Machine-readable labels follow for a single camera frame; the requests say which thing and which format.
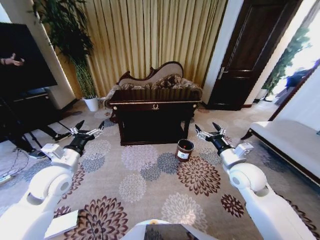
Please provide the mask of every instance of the outdoor greenery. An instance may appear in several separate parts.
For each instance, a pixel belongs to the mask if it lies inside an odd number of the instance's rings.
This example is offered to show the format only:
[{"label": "outdoor greenery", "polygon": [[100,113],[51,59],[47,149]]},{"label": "outdoor greenery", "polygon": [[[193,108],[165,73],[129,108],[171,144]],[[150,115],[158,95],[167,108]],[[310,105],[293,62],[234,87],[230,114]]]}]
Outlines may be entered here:
[{"label": "outdoor greenery", "polygon": [[93,49],[87,31],[87,18],[81,8],[85,0],[34,0],[33,13],[48,25],[48,36],[53,48],[66,56],[75,66],[76,77],[83,97],[96,97],[86,56]]},{"label": "outdoor greenery", "polygon": [[292,59],[295,55],[304,49],[306,46],[306,42],[309,41],[309,37],[306,36],[306,33],[309,31],[308,28],[300,27],[295,35],[292,37],[290,43],[284,50],[281,55],[279,61],[276,63],[269,77],[263,85],[263,89],[267,89],[267,95],[265,98],[272,93],[274,87],[278,84],[279,80],[285,76],[286,67],[292,66]]}]

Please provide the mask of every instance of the hand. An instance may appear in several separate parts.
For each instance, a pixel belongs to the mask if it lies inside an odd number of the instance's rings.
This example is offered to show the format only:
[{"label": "hand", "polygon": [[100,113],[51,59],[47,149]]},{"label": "hand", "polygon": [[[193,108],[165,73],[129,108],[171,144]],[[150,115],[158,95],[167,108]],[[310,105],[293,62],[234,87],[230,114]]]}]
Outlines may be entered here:
[{"label": "hand", "polygon": [[1,63],[3,65],[15,65],[17,67],[22,66],[23,64],[25,64],[25,60],[23,58],[20,58],[19,61],[15,60],[16,54],[12,53],[12,56],[10,58],[2,58],[1,59]]}]

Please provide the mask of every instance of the white wall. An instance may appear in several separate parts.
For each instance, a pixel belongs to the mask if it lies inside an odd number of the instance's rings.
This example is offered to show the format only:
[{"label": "white wall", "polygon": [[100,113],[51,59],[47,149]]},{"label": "white wall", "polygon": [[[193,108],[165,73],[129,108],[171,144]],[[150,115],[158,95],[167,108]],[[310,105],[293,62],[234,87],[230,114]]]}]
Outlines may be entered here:
[{"label": "white wall", "polygon": [[3,6],[0,3],[0,23],[11,23],[8,14],[4,10]]},{"label": "white wall", "polygon": [[202,101],[208,104],[212,90],[218,77],[221,63],[224,59],[229,40],[236,25],[244,0],[229,0],[224,12],[218,39],[215,44],[208,73],[203,86]]},{"label": "white wall", "polygon": [[250,95],[246,99],[246,101],[244,103],[245,105],[250,105],[254,102],[255,97],[258,95],[260,89],[262,88],[262,86],[266,82],[270,73],[274,69],[274,67],[277,64],[278,60],[280,59],[281,55],[284,53],[284,51],[287,48],[288,44],[290,43],[292,37],[295,35],[296,31],[300,27],[305,16],[309,13],[309,11],[312,8],[315,1],[316,0],[302,1],[295,16],[292,18],[291,23],[289,24],[288,28],[286,29],[285,33],[283,34],[280,42],[276,46],[276,49],[274,50],[272,56],[270,57],[268,63],[266,64],[266,66],[265,66],[264,70],[262,71],[260,77],[258,78],[257,82],[255,83]]},{"label": "white wall", "polygon": [[58,61],[54,49],[49,44],[49,38],[43,25],[39,24],[38,21],[35,22],[36,19],[34,15],[27,12],[32,10],[32,1],[0,0],[0,2],[12,23],[25,24],[29,28],[31,35],[57,82],[56,86],[50,86],[47,89],[50,99],[57,109],[62,109],[75,99],[75,95],[68,83],[67,77]]},{"label": "white wall", "polygon": [[275,120],[293,120],[320,130],[320,67],[296,92]]}]

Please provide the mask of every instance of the table drawer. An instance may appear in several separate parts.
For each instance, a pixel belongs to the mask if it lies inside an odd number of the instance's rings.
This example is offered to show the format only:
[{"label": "table drawer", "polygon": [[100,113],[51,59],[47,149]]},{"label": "table drawer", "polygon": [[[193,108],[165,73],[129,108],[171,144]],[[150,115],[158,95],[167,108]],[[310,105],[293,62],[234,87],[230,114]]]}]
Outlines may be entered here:
[{"label": "table drawer", "polygon": [[117,111],[174,111],[174,110],[192,110],[196,109],[198,102],[181,103],[135,103],[135,104],[117,104],[113,109]]}]

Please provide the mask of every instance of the white sofa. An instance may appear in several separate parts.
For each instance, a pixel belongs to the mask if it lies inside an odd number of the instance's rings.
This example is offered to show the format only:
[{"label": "white sofa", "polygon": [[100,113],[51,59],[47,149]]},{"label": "white sofa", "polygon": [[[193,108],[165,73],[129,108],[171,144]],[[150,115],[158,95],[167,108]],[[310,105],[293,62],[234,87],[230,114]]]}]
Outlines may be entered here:
[{"label": "white sofa", "polygon": [[255,135],[302,173],[319,184],[320,135],[297,121],[258,121],[242,138]]}]

